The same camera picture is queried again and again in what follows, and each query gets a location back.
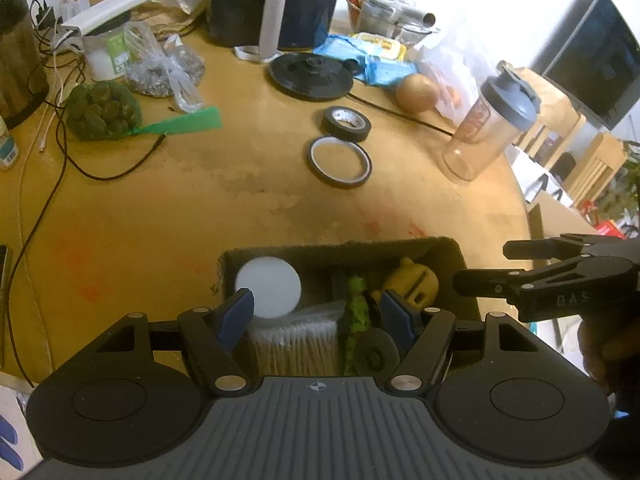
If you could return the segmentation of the green tube with black cap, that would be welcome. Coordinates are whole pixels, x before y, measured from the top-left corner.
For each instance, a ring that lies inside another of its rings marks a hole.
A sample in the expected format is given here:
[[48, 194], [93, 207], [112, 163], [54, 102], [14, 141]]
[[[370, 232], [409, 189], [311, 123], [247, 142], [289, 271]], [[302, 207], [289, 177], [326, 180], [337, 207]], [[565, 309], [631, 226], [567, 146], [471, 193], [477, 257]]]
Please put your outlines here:
[[359, 275], [353, 275], [347, 280], [348, 301], [346, 304], [347, 332], [344, 342], [344, 374], [355, 374], [355, 348], [359, 335], [370, 330], [371, 318], [369, 305], [364, 294], [367, 283]]

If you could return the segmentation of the dark monitor screen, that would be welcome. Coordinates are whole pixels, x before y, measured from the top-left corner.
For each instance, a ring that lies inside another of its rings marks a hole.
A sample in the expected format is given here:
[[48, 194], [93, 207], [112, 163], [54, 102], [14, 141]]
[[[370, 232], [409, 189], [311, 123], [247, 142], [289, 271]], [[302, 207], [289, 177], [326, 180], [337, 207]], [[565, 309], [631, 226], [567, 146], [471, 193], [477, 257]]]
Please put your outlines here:
[[576, 0], [532, 70], [609, 129], [639, 101], [639, 40], [613, 0]]

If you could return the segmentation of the green net bag of limes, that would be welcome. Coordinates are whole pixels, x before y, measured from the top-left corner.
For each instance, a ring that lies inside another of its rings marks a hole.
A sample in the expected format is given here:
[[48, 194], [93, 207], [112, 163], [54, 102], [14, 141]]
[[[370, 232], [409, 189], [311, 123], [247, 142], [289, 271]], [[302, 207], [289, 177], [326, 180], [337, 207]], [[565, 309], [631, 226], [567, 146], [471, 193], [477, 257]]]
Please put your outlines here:
[[142, 125], [142, 110], [123, 84], [78, 84], [65, 101], [65, 125], [83, 141], [119, 140], [138, 134], [196, 133], [222, 126], [219, 110], [206, 107], [191, 114]]

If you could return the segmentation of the plastic bag of seeds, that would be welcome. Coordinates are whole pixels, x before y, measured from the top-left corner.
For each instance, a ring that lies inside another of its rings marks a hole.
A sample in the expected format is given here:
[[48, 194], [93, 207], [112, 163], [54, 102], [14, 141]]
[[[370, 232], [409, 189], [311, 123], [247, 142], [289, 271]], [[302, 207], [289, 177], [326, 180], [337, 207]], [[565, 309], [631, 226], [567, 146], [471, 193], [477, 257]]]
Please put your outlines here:
[[205, 75], [205, 64], [179, 35], [161, 44], [151, 27], [128, 22], [122, 30], [130, 61], [125, 67], [129, 88], [142, 96], [174, 99], [179, 110], [191, 114], [204, 106], [198, 85]]

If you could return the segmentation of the bag of cotton swabs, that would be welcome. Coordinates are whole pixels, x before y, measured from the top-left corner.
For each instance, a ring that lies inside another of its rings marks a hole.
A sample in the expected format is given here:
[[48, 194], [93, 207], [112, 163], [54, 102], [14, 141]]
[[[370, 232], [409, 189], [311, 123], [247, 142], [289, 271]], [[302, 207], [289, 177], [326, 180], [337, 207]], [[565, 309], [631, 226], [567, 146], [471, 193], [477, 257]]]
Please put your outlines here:
[[259, 376], [340, 376], [338, 321], [345, 301], [317, 304], [272, 320], [256, 320], [248, 340]]

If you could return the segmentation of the white round container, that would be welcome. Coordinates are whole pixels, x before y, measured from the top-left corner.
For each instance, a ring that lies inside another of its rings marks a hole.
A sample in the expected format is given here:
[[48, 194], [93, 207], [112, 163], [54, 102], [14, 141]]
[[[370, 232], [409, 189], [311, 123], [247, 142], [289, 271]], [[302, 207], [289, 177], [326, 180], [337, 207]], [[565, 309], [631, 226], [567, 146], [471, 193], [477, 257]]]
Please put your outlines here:
[[258, 257], [245, 263], [235, 277], [235, 290], [246, 288], [254, 297], [256, 318], [272, 320], [292, 313], [302, 296], [295, 269], [276, 257]]

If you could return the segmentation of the small clear pill bottle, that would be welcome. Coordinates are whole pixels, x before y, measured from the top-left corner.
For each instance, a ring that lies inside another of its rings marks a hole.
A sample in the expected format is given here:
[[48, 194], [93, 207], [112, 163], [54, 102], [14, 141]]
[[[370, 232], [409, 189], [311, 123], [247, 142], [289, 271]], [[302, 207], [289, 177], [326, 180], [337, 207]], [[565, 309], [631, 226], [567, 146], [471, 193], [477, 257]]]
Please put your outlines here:
[[17, 161], [20, 150], [9, 132], [3, 118], [0, 118], [0, 169], [8, 170]]

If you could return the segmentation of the brown cardboard box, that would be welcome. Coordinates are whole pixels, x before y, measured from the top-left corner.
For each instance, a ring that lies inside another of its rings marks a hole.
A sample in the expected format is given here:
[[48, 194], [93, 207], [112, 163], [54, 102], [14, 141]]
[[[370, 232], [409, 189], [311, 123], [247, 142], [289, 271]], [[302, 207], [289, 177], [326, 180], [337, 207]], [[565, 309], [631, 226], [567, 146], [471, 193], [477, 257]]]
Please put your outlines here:
[[[380, 316], [376, 312], [378, 304], [373, 301], [371, 292], [383, 287], [386, 278], [398, 268], [400, 259], [404, 257], [425, 264], [436, 274], [439, 292], [434, 307], [449, 310], [462, 320], [478, 321], [480, 319], [477, 301], [460, 296], [452, 287], [452, 278], [457, 271], [465, 268], [465, 261], [457, 242], [448, 237], [228, 250], [218, 259], [218, 284], [224, 298], [235, 292], [235, 277], [242, 266], [258, 257], [283, 259], [297, 272], [302, 282], [302, 296], [293, 312], [317, 304], [345, 301], [344, 314], [338, 321], [342, 374], [347, 332], [347, 280], [353, 275], [359, 275], [366, 280], [367, 291], [364, 294], [369, 305], [371, 327], [380, 324]], [[264, 377], [257, 374], [248, 334], [243, 336], [235, 347], [233, 356], [250, 376]]]

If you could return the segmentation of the black electrical tape roll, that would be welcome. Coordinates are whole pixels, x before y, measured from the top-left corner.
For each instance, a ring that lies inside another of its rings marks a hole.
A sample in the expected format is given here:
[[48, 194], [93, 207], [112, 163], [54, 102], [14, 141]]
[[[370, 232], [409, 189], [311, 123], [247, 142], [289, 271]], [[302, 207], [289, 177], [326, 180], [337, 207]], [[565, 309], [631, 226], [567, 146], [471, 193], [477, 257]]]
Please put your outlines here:
[[329, 136], [345, 142], [360, 143], [371, 131], [370, 120], [352, 108], [330, 106], [322, 116], [322, 128]]

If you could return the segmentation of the blue wet wipes pack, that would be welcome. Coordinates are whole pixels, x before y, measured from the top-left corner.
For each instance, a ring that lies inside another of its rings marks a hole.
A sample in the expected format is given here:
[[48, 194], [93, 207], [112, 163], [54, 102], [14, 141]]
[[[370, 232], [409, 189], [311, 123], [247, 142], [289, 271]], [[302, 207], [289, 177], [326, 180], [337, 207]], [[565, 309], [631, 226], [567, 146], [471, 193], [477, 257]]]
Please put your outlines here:
[[312, 50], [314, 54], [323, 55], [327, 58], [345, 61], [354, 58], [363, 66], [363, 59], [367, 53], [357, 48], [356, 44], [349, 38], [349, 35], [329, 35], [323, 44]]

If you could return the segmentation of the translucent plastic bag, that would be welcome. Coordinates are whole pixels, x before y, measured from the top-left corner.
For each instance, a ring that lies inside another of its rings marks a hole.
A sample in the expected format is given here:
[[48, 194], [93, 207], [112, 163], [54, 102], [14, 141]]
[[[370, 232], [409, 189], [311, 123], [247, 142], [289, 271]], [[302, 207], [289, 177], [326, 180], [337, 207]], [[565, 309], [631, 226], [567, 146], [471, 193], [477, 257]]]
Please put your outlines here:
[[447, 41], [431, 47], [422, 44], [411, 59], [420, 74], [437, 84], [435, 110], [455, 126], [477, 101], [482, 83], [496, 73], [485, 61]]

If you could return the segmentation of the yellow bear figurine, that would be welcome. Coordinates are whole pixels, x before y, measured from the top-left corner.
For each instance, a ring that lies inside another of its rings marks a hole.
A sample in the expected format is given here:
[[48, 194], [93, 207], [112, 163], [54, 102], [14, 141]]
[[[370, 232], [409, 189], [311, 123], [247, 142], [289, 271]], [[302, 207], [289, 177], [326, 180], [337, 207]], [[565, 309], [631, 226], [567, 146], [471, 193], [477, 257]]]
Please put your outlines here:
[[404, 257], [400, 259], [398, 268], [386, 278], [383, 287], [371, 292], [376, 304], [380, 302], [382, 292], [386, 289], [397, 292], [413, 312], [421, 312], [434, 306], [439, 292], [439, 281], [428, 266]]

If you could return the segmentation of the wooden chair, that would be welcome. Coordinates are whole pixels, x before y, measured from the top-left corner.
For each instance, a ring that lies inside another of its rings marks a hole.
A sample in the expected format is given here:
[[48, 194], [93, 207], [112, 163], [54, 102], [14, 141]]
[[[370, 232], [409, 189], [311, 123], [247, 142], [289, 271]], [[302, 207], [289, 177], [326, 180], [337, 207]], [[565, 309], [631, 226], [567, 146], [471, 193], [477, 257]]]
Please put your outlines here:
[[555, 195], [563, 205], [578, 207], [593, 202], [622, 169], [627, 152], [612, 133], [599, 132], [576, 159], [565, 177], [555, 177], [559, 162], [587, 123], [561, 90], [529, 68], [515, 73], [528, 82], [541, 99], [533, 127], [506, 150], [506, 158], [528, 202], [540, 191]]

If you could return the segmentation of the clear shaker bottle grey lid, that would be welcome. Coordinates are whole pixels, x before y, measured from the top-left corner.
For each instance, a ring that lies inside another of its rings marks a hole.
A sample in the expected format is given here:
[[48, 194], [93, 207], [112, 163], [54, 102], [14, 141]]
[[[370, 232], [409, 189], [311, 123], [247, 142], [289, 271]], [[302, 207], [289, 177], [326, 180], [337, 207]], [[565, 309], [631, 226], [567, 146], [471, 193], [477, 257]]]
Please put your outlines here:
[[540, 97], [508, 63], [480, 86], [480, 94], [439, 155], [454, 182], [472, 182], [522, 133], [533, 127]]

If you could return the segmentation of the black kettle base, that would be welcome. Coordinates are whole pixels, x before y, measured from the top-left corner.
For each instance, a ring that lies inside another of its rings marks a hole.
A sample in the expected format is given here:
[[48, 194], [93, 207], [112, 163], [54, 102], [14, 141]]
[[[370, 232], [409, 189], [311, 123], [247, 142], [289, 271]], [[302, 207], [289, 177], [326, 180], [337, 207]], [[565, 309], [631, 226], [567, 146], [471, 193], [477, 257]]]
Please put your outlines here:
[[340, 61], [313, 53], [282, 54], [269, 64], [268, 74], [279, 91], [312, 102], [341, 99], [354, 82]]

